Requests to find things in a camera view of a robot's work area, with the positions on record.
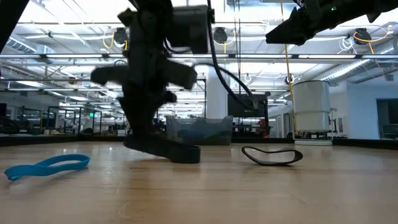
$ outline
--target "yellow cable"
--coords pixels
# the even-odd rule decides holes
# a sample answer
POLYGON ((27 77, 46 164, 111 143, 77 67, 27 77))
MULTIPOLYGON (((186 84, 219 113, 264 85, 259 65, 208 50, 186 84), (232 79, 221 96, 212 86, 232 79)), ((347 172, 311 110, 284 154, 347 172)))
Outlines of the yellow cable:
POLYGON ((229 45, 229 44, 232 44, 235 40, 236 40, 236 33, 234 32, 234 39, 232 39, 229 43, 221 44, 221 43, 218 43, 215 40, 214 40, 214 43, 216 43, 218 45, 229 45))
POLYGON ((354 38, 359 40, 359 41, 365 42, 365 43, 374 43, 374 42, 380 41, 382 39, 385 39, 388 36, 388 34, 389 34, 388 31, 387 31, 387 33, 386 33, 386 35, 384 37, 381 37, 381 38, 379 38, 377 40, 363 40, 363 39, 357 38, 356 37, 356 34, 358 34, 357 32, 354 33, 354 38))
MULTIPOLYGON (((284 22, 284 3, 282 0, 280 0, 280 10, 282 12, 282 22, 284 22)), ((292 80, 290 79, 290 68, 289 68, 289 56, 287 54, 287 44, 285 44, 285 57, 286 57, 286 67, 287 67, 287 79, 289 81, 289 91, 290 91, 290 97, 292 98, 292 103, 293 103, 293 86, 292 86, 292 80)), ((297 129, 296 129, 296 117, 293 115, 293 122, 294 122, 294 133, 297 134, 297 129)))
MULTIPOLYGON (((374 50, 373 50, 373 47, 372 47, 372 44, 371 44, 371 43, 369 43, 369 48, 371 49, 372 54, 374 54, 374 50)), ((374 60, 374 62, 376 63, 376 65, 377 65, 380 69, 382 69, 382 68, 380 67, 380 65, 379 65, 379 62, 378 62, 376 59, 374 60)))
POLYGON ((112 48, 112 46, 113 46, 114 32, 112 33, 112 42, 111 42, 111 46, 108 46, 108 45, 106 45, 106 43, 105 43, 105 34, 106 34, 106 31, 107 31, 107 30, 108 30, 108 28, 105 27, 104 36, 103 36, 103 38, 102 38, 102 43, 104 43, 104 46, 105 46, 107 49, 110 49, 110 48, 112 48))
POLYGON ((369 47, 370 47, 370 49, 371 49, 372 54, 374 54, 373 47, 372 47, 372 44, 371 44, 371 43, 369 43, 369 47))

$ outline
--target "metal frame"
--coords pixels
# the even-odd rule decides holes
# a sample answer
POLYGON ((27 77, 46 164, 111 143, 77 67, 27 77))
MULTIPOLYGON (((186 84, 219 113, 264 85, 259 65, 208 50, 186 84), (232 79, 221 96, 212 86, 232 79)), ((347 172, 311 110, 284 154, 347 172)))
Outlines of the metal frame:
MULTIPOLYGON (((76 111, 74 111, 74 110, 68 110, 68 109, 66 109, 66 108, 68 108, 68 106, 49 106, 49 108, 47 109, 47 123, 46 123, 45 128, 46 128, 46 129, 49 129, 49 115, 50 115, 50 110, 51 110, 51 109, 65 110, 65 117, 66 117, 67 111, 73 111, 73 123, 75 123, 75 121, 76 121, 76 111)), ((76 107, 76 108, 79 109, 79 122, 78 122, 78 131, 77 131, 77 134, 80 134, 81 110, 82 110, 82 109, 85 110, 86 108, 84 108, 84 107, 82 107, 82 106, 76 107)), ((95 113, 99 113, 99 134, 102 135, 102 131, 101 131, 101 128, 102 128, 102 111, 98 111, 98 110, 86 110, 86 112, 93 112, 93 113, 94 113, 94 116, 93 116, 93 131, 94 131, 94 126, 95 126, 95 113)))

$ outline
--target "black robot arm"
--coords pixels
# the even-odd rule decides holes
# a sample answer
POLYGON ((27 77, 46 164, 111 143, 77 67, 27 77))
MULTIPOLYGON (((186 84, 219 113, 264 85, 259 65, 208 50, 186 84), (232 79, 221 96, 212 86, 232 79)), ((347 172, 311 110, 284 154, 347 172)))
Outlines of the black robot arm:
POLYGON ((325 29, 367 15, 374 22, 382 12, 398 7, 396 0, 299 0, 289 19, 270 31, 268 44, 302 45, 325 29))

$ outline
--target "plastic container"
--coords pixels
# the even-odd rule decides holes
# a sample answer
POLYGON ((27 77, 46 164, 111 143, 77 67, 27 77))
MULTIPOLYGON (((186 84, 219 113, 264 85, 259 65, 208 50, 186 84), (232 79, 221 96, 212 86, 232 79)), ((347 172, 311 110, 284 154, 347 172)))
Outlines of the plastic container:
POLYGON ((194 145, 230 145, 233 116, 224 119, 166 118, 167 139, 194 145))
POLYGON ((297 131, 329 131, 329 83, 306 81, 293 85, 297 131))

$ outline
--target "black rubber band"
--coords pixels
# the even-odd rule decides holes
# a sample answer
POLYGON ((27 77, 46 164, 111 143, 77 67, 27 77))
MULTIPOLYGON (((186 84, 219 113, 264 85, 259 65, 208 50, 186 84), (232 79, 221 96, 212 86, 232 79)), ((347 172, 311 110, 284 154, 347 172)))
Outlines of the black rubber band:
POLYGON ((251 147, 251 146, 244 146, 242 147, 242 153, 247 156, 250 160, 254 161, 255 163, 262 165, 262 166, 286 166, 289 165, 291 163, 297 162, 301 159, 303 159, 303 154, 301 152, 298 152, 295 149, 292 148, 284 148, 281 149, 279 151, 271 151, 271 152, 267 152, 261 149, 258 149, 256 147, 251 147), (284 152, 294 152, 294 158, 291 161, 287 161, 287 162, 271 162, 271 161, 261 161, 259 159, 254 158, 253 156, 249 155, 248 152, 246 152, 246 149, 254 149, 257 150, 259 152, 263 152, 266 154, 275 154, 275 153, 284 153, 284 152))

